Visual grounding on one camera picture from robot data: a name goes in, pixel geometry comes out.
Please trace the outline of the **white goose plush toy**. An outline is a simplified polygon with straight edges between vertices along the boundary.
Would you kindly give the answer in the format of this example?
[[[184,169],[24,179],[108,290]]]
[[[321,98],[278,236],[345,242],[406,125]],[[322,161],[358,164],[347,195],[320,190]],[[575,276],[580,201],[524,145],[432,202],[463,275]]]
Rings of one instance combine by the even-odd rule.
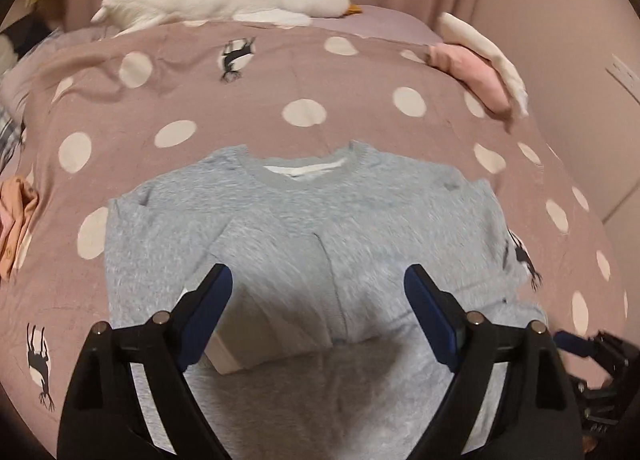
[[[306,27],[314,18],[340,19],[360,14],[352,0],[102,0],[91,18],[121,34],[172,22],[264,22]]]

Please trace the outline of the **pink polka dot duvet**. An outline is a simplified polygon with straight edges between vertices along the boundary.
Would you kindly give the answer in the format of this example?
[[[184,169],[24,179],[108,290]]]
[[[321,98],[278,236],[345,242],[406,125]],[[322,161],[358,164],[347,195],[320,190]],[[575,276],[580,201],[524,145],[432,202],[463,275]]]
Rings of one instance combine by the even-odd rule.
[[[23,121],[17,176],[39,203],[1,280],[1,383],[47,452],[82,343],[113,328],[108,206],[217,150],[323,158],[361,142],[486,180],[555,330],[619,332],[626,295],[604,227],[532,116],[499,119],[421,47],[315,27],[173,22],[43,42],[1,79]]]

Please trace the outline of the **blue plaid garment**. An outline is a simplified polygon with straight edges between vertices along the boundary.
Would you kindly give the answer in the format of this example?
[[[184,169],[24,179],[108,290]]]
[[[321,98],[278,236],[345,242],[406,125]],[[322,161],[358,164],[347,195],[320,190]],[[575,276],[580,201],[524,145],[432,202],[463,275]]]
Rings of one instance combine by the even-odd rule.
[[[24,122],[17,121],[8,110],[0,107],[0,172],[3,172],[23,142]]]

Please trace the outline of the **grey sweatshirt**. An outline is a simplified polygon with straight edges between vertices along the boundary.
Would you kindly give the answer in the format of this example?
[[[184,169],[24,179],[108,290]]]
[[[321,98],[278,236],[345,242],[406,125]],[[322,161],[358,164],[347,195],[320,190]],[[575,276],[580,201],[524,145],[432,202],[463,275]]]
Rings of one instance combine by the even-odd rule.
[[[496,324],[541,317],[486,180],[361,142],[289,161],[224,148],[110,202],[114,326],[217,263],[232,295],[186,382],[235,459],[405,458],[451,379],[405,295],[413,264]]]

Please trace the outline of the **white wall socket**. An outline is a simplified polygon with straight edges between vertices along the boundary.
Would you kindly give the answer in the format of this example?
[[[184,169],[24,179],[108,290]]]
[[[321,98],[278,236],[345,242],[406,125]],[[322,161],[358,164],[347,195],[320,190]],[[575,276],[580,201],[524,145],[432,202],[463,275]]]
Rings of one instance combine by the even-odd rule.
[[[619,82],[624,90],[634,98],[636,102],[640,102],[640,78],[615,54],[611,55],[610,62],[605,67],[606,71],[612,78]]]

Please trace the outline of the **orange crumpled garment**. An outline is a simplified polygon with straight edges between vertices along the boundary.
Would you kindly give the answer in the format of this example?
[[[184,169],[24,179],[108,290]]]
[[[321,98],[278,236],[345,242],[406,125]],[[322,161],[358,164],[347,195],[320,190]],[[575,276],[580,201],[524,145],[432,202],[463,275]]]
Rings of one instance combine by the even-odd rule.
[[[8,281],[20,254],[28,226],[35,215],[39,194],[22,176],[1,182],[1,279]]]

